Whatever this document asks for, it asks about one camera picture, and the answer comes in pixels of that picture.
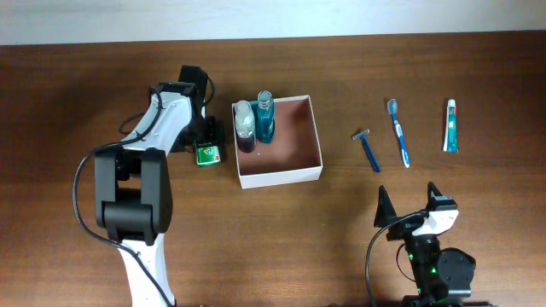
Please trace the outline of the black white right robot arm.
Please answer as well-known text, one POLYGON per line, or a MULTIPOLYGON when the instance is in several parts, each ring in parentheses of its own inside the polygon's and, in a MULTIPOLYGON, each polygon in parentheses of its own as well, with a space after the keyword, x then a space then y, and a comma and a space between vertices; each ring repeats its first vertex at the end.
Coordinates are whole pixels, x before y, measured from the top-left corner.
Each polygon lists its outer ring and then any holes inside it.
POLYGON ((418 292, 404 296, 403 306, 462 306, 471 296, 476 260, 458 248, 442 249, 439 242, 458 215, 458 204, 433 182, 427 184, 426 206, 405 216, 396 213, 385 187, 379 187, 376 234, 403 242, 418 292))

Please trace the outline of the teal mouthwash bottle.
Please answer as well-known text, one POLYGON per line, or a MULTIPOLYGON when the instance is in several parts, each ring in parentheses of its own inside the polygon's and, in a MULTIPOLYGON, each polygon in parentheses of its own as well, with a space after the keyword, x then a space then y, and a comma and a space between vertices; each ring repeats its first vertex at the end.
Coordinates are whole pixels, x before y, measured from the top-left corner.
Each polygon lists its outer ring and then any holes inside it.
POLYGON ((272 94, 268 90, 258 93, 258 125, 259 138, 262 143, 271 143, 275 133, 275 104, 272 94))

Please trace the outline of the green white toothpaste tube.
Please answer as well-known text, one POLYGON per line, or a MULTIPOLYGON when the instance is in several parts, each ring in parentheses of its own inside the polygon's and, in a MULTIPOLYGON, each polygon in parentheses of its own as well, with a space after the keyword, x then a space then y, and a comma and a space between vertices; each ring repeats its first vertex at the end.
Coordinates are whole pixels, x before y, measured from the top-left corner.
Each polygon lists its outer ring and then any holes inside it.
POLYGON ((443 151, 447 153, 458 152, 456 101, 454 99, 449 99, 447 101, 443 151))

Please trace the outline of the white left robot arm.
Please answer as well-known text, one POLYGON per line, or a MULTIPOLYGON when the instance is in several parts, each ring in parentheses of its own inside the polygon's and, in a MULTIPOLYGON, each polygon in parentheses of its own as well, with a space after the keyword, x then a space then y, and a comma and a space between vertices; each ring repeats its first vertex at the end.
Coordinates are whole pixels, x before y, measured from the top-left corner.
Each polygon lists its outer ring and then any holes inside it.
POLYGON ((148 109, 125 137, 94 154, 96 223, 123 259, 134 306, 174 306, 165 237, 173 214, 167 158, 217 150, 222 125, 207 114, 214 85, 197 66, 148 90, 148 109))

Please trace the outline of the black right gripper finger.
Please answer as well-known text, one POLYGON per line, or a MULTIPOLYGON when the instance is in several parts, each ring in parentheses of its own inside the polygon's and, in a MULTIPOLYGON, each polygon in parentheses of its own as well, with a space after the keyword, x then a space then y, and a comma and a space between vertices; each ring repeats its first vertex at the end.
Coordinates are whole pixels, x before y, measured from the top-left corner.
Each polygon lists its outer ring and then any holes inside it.
POLYGON ((398 215, 393 207, 384 185, 379 186, 378 206, 375 213, 374 227, 383 228, 393 223, 398 215))
POLYGON ((427 184, 427 199, 429 201, 441 200, 443 195, 439 192, 438 188, 433 182, 427 184))

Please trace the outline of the green soap box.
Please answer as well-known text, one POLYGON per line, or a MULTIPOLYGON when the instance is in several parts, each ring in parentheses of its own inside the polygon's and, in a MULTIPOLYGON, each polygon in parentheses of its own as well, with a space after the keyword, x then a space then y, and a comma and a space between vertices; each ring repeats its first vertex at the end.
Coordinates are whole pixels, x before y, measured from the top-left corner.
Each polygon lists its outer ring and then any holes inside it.
POLYGON ((222 162, 220 149, 217 145, 196 149, 196 164, 199 167, 217 165, 222 162))

